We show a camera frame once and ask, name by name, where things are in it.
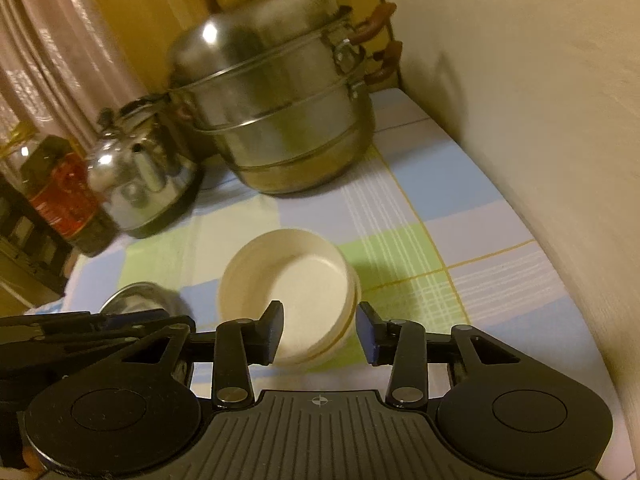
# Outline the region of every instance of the metal screw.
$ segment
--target metal screw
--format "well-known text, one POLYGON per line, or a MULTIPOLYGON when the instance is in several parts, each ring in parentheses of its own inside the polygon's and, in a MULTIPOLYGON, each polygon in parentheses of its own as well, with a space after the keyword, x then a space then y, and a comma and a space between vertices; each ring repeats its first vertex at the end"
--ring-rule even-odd
POLYGON ((398 402, 406 404, 408 402, 418 402, 424 397, 424 394, 418 388, 402 386, 393 390, 391 396, 398 402))
POLYGON ((243 388, 238 388, 237 386, 228 386, 226 388, 218 390, 216 392, 216 395, 223 402, 233 403, 245 400, 249 396, 249 393, 243 388))

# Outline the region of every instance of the checkered tablecloth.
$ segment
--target checkered tablecloth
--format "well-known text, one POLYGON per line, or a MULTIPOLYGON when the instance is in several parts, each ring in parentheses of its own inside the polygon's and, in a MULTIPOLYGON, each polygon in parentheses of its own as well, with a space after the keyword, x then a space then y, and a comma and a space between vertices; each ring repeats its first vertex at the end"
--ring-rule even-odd
MULTIPOLYGON (((234 253, 262 233, 306 228, 340 248, 360 277, 363 299, 383 318, 412 319, 430 332, 471 323, 596 391, 614 417, 598 472, 635 479, 607 369, 545 253, 494 185, 407 95, 391 89, 372 98, 374 145, 337 180, 274 198, 212 164, 190 215, 162 234, 123 236, 100 256, 82 258, 64 300, 45 310, 97 312, 118 288, 152 281, 178 290, 198 330, 212 330, 216 291, 234 253)), ((366 364, 355 335, 304 372, 252 368, 256 391, 384 390, 389 373, 366 364)), ((194 374, 201 396, 210 394, 210 370, 199 365, 194 374)), ((446 388, 434 370, 431 395, 446 388)))

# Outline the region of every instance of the white wall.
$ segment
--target white wall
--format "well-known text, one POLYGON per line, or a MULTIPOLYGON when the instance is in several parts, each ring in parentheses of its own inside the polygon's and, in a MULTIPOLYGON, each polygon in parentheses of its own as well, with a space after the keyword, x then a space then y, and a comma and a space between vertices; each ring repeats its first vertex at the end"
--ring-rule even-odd
POLYGON ((640 0, 388 0, 402 79, 581 307, 640 463, 640 0))

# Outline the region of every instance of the paper bowl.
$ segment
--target paper bowl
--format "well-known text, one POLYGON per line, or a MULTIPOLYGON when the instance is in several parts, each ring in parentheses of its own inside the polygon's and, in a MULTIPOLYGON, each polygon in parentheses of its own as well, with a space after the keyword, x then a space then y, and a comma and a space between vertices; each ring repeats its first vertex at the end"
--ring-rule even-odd
POLYGON ((353 268, 352 268, 352 272, 353 272, 353 275, 354 275, 354 279, 356 281, 356 297, 355 297, 355 299, 353 301, 353 310, 352 310, 352 313, 351 313, 351 319, 350 319, 349 323, 344 327, 344 329, 342 330, 342 333, 338 334, 338 337, 327 348, 325 348, 321 352, 318 352, 318 354, 310 355, 302 363, 299 363, 299 364, 296 364, 296 365, 287 366, 287 370, 288 371, 290 370, 293 373, 304 372, 304 371, 308 370, 309 368, 314 368, 316 366, 319 366, 319 365, 327 362, 329 359, 331 359, 332 357, 334 357, 338 353, 338 350, 340 350, 340 348, 342 348, 344 346, 344 344, 347 342, 347 339, 349 338, 349 336, 351 336, 351 334, 355 333, 355 330, 356 330, 356 325, 355 325, 356 307, 358 306, 358 303, 360 303, 360 300, 362 299, 362 294, 361 294, 361 290, 360 290, 360 280, 358 278, 358 275, 356 274, 355 270, 353 270, 353 268))
POLYGON ((348 330, 358 298, 353 268, 331 242, 300 229, 265 233, 236 253, 218 288, 220 321, 258 319, 271 300, 284 306, 274 364, 316 360, 348 330))

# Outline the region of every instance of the stainless steel pot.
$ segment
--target stainless steel pot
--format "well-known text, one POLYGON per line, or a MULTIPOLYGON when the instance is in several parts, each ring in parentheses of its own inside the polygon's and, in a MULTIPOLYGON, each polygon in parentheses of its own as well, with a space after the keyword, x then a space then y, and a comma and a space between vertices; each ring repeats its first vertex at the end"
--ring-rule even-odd
POLYGON ((360 43, 395 8, 381 4, 353 27, 335 0, 247 0, 225 12, 210 0, 212 16, 172 47, 172 98, 249 186, 281 193, 324 182, 370 142, 366 84, 393 73, 402 44, 374 54, 382 67, 366 74, 360 43))

